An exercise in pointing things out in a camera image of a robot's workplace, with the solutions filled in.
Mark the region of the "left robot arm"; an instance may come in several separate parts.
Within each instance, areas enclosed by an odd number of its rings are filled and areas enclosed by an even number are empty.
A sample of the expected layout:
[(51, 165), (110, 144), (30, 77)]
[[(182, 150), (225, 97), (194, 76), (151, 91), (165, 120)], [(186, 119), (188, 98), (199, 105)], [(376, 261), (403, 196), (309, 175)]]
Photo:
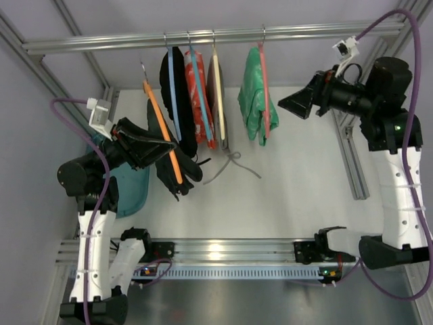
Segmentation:
[(116, 256), (110, 259), (120, 198), (118, 182), (110, 172), (125, 163), (144, 169), (177, 145), (127, 118), (114, 124), (100, 145), (76, 127), (73, 131), (92, 151), (58, 169), (59, 183), (76, 199), (80, 231), (74, 286), (68, 302), (60, 305), (60, 317), (69, 324), (124, 324), (129, 284), (151, 241), (146, 229), (132, 227), (122, 234)]

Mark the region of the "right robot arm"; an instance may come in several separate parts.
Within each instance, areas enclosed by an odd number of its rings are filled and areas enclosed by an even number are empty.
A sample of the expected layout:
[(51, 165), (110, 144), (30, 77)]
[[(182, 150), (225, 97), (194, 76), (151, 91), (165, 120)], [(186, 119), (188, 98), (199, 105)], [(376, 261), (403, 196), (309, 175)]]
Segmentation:
[(278, 105), (301, 119), (309, 117), (313, 106), (318, 106), (318, 116), (334, 109), (360, 118), (378, 173), (384, 226), (380, 234), (328, 227), (319, 230), (315, 239), (326, 255), (346, 253), (360, 258), (369, 269), (428, 261), (432, 235), (418, 218), (422, 203), (412, 197), (414, 192), (422, 196), (421, 125), (414, 118), (408, 129), (409, 112), (402, 107), (412, 79), (409, 65), (399, 58), (378, 58), (364, 85), (348, 84), (336, 73), (336, 67), (316, 72), (305, 88)]

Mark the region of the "orange clothes hanger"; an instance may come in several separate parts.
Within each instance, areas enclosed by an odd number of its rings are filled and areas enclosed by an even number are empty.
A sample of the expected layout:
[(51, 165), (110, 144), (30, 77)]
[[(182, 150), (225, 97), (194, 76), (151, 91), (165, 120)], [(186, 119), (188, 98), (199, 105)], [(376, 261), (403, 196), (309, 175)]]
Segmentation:
[[(154, 95), (152, 87), (150, 86), (149, 79), (147, 77), (147, 72), (145, 69), (145, 64), (141, 60), (139, 60), (139, 62), (141, 64), (141, 67), (142, 67), (142, 70), (144, 73), (143, 90), (152, 103), (152, 107), (153, 107), (154, 113), (156, 115), (156, 119), (158, 121), (160, 130), (162, 132), (163, 139), (165, 141), (169, 142), (171, 140), (171, 138), (170, 138), (170, 135), (168, 132), (168, 128), (166, 126), (166, 123), (165, 123), (164, 117), (162, 115), (161, 109), (157, 103), (156, 96)], [(177, 180), (177, 183), (182, 184), (183, 178), (182, 178), (180, 166), (179, 166), (176, 154), (175, 154), (175, 150), (171, 150), (169, 152), (169, 157), (170, 157), (171, 165), (173, 167), (173, 171), (175, 173), (175, 178)]]

